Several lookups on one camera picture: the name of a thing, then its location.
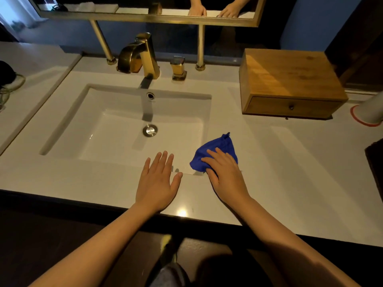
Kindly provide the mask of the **white cylinder with red base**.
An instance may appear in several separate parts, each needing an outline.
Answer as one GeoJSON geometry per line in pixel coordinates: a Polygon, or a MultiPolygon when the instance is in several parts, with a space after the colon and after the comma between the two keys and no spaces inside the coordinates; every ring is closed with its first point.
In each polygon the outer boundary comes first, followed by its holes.
{"type": "Polygon", "coordinates": [[[377,127],[383,122],[383,91],[350,109],[350,114],[358,123],[377,127]]]}

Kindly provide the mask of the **white rectangular sink basin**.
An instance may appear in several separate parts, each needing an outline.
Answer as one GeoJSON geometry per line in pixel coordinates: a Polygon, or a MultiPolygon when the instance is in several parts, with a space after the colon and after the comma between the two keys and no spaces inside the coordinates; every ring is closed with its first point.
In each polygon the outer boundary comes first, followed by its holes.
{"type": "Polygon", "coordinates": [[[172,171],[201,175],[190,166],[207,142],[212,96],[89,84],[55,128],[41,155],[141,168],[164,150],[172,171]],[[146,137],[146,124],[158,133],[146,137]]]}

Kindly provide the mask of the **person's right hand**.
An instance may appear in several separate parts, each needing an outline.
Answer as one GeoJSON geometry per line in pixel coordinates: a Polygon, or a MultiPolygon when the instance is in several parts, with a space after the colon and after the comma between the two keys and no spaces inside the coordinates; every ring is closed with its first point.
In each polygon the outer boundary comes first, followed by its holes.
{"type": "Polygon", "coordinates": [[[233,211],[240,213],[251,197],[235,159],[230,154],[225,154],[228,156],[227,162],[217,162],[210,155],[201,160],[207,163],[219,178],[219,187],[214,188],[218,197],[233,211]]]}

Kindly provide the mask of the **person's left hand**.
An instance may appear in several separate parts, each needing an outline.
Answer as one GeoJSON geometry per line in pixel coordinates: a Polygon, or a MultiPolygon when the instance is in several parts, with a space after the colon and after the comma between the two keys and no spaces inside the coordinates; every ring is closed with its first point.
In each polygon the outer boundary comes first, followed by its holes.
{"type": "Polygon", "coordinates": [[[141,173],[136,200],[133,205],[134,208],[141,209],[143,212],[151,215],[163,211],[174,200],[177,194],[170,191],[170,183],[173,180],[171,179],[171,172],[174,154],[168,154],[167,162],[169,170],[164,174],[157,174],[157,157],[158,153],[153,161],[150,162],[147,176],[142,178],[141,173]]]}

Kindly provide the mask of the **gold mirror support post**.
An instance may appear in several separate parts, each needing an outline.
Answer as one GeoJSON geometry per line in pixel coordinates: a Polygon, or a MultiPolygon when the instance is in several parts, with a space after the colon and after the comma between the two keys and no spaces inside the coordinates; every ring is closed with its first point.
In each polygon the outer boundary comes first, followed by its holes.
{"type": "Polygon", "coordinates": [[[201,72],[205,70],[204,63],[204,38],[205,38],[205,25],[198,25],[198,53],[197,53],[197,62],[196,70],[201,72]]]}
{"type": "Polygon", "coordinates": [[[108,65],[114,65],[117,63],[117,59],[114,57],[114,55],[112,54],[110,48],[109,48],[109,45],[108,43],[106,42],[106,39],[103,35],[103,32],[97,22],[97,20],[89,20],[94,32],[95,32],[95,35],[103,49],[103,52],[105,54],[105,57],[106,57],[106,60],[107,60],[107,63],[108,65]]]}

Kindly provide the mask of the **gold faucet spout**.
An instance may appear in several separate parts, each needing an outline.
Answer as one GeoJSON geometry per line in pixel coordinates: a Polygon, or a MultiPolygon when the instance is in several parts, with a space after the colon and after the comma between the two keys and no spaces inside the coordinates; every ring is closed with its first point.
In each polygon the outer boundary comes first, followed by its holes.
{"type": "Polygon", "coordinates": [[[151,34],[139,33],[133,43],[124,47],[118,57],[117,71],[125,74],[138,73],[143,68],[144,76],[154,80],[160,77],[151,34]]]}

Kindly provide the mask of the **person's right forearm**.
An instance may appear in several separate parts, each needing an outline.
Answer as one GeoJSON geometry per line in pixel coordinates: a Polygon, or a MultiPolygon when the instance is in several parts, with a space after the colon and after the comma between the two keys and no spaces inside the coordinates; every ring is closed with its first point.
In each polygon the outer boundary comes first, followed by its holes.
{"type": "Polygon", "coordinates": [[[361,287],[251,197],[237,197],[227,204],[265,245],[292,287],[361,287]]]}

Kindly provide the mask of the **gold framed mirror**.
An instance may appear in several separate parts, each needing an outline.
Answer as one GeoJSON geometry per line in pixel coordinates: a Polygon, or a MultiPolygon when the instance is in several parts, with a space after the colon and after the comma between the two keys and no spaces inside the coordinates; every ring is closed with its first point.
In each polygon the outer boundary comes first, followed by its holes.
{"type": "Polygon", "coordinates": [[[94,21],[118,21],[139,23],[193,24],[214,26],[258,27],[266,4],[266,0],[256,0],[254,11],[243,12],[237,18],[219,17],[219,11],[208,10],[207,16],[189,16],[188,9],[165,9],[160,3],[153,3],[147,8],[118,7],[107,12],[110,4],[95,4],[94,10],[79,9],[80,4],[63,4],[67,11],[57,11],[53,7],[59,4],[37,4],[28,0],[39,17],[48,19],[78,19],[94,21]]]}

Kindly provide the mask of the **wooden drawer box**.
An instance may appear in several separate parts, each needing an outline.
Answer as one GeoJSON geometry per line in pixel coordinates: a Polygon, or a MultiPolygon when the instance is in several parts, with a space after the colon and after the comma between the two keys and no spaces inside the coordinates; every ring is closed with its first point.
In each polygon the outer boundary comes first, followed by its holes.
{"type": "Polygon", "coordinates": [[[246,48],[242,114],[329,119],[348,101],[324,52],[246,48]]]}

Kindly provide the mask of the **black hair dryer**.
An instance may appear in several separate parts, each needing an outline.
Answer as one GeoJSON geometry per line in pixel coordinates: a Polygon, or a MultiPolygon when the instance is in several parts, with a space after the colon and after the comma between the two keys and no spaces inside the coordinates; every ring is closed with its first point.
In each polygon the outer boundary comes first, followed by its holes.
{"type": "Polygon", "coordinates": [[[0,112],[6,107],[10,95],[20,89],[26,82],[26,78],[15,72],[6,62],[0,60],[0,112]]]}

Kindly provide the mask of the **person's left forearm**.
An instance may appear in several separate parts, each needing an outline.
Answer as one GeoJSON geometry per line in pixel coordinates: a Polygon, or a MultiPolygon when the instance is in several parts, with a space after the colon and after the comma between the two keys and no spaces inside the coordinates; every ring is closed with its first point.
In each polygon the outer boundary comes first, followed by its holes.
{"type": "Polygon", "coordinates": [[[28,287],[98,287],[117,256],[156,212],[150,202],[137,202],[28,287]]]}

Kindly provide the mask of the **person's shoe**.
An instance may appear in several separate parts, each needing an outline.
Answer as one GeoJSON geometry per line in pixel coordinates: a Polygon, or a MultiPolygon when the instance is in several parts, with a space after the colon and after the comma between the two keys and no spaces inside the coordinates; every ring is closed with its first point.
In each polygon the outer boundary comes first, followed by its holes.
{"type": "Polygon", "coordinates": [[[160,244],[160,265],[165,267],[170,263],[177,262],[177,253],[179,247],[184,241],[184,236],[165,234],[160,244]]]}

